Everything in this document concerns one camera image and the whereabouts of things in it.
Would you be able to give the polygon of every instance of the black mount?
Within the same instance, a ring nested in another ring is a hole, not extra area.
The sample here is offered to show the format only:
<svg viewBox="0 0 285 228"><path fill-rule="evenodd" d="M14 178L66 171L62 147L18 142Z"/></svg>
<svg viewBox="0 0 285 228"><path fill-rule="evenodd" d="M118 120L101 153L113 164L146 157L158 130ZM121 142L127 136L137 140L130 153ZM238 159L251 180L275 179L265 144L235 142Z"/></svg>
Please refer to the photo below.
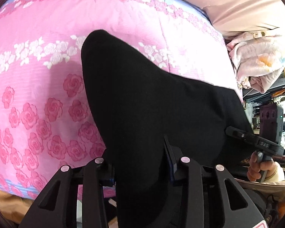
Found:
<svg viewBox="0 0 285 228"><path fill-rule="evenodd" d="M200 166L184 157L178 147L171 146L166 136L164 148L170 180L174 186L183 186L180 228L204 228L209 224L215 228L247 228L266 224L252 200L222 165L214 169ZM62 166L38 195L19 228L76 228L80 184L83 184L83 228L108 228L102 187L112 187L115 181L113 167L103 158L74 169ZM204 213L209 205L212 206L209 212L221 214L220 221L217 218L209 221L209 215Z"/></svg>

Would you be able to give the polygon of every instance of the black handle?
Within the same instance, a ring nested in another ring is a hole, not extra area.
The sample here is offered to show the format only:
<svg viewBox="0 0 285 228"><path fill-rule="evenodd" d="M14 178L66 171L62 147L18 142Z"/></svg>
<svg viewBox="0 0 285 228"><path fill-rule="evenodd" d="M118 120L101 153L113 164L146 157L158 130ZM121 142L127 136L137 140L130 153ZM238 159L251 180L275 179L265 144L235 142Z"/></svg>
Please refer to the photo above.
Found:
<svg viewBox="0 0 285 228"><path fill-rule="evenodd" d="M263 152L258 152L257 153L257 163L262 163L262 162L265 162L265 161L271 161L272 160L272 157L269 156L269 155L266 155L264 154ZM261 170L260 171L260 174L261 174L261 178L260 179L257 179L257 182L258 183L263 183L265 181L265 178L267 176L267 170Z"/></svg>

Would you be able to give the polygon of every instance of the sleeve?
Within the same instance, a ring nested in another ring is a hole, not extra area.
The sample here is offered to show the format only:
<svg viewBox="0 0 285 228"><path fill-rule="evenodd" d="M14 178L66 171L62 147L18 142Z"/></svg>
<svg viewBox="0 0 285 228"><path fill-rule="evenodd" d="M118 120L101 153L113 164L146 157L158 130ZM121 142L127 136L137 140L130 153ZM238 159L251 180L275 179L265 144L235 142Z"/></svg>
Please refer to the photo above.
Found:
<svg viewBox="0 0 285 228"><path fill-rule="evenodd" d="M276 170L273 175L265 179L265 183L270 183L270 182L281 182L285 180L285 175L283 168L280 166L278 162L274 162L276 164Z"/></svg>

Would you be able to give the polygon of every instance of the pink floral blanket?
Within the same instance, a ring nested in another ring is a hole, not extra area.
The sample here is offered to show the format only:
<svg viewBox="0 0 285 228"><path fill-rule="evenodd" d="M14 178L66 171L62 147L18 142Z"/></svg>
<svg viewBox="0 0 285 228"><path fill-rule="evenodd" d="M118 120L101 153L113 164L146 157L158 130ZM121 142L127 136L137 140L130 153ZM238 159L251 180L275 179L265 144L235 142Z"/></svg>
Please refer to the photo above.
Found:
<svg viewBox="0 0 285 228"><path fill-rule="evenodd" d="M62 165L103 154L80 57L97 29L164 71L239 93L223 37L181 0L8 0L0 9L1 190L34 199Z"/></svg>

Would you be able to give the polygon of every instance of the orange object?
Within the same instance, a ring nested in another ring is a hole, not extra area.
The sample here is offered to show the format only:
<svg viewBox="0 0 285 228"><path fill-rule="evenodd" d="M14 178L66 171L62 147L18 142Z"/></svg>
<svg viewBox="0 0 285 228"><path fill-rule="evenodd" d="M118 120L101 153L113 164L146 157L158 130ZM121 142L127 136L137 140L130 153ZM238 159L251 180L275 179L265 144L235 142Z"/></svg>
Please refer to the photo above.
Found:
<svg viewBox="0 0 285 228"><path fill-rule="evenodd" d="M272 98L276 98L276 97L279 97L281 95L285 95L285 89L277 91L277 92L273 93L271 96L272 96Z"/></svg>
<svg viewBox="0 0 285 228"><path fill-rule="evenodd" d="M285 215L285 203L284 202L280 202L277 205L277 211L279 213L279 219L283 218L283 216Z"/></svg>

